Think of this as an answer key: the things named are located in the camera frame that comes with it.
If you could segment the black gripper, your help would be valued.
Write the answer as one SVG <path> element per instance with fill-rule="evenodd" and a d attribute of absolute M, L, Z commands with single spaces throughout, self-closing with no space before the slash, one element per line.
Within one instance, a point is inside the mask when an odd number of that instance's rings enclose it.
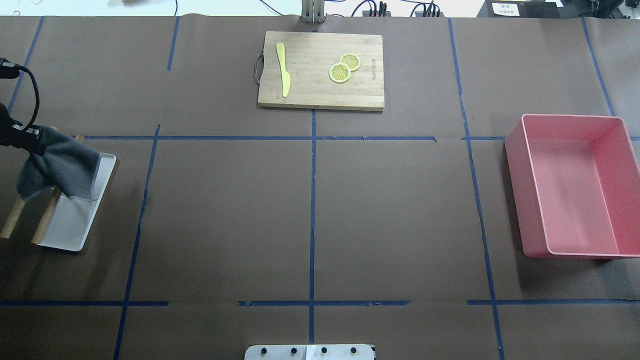
<path fill-rule="evenodd" d="M 47 146 L 44 143 L 44 128 L 30 125 L 23 131 L 22 123 L 10 116 L 4 104 L 0 104 L 0 137 L 2 146 L 26 150 L 39 156 L 45 155 Z"/>

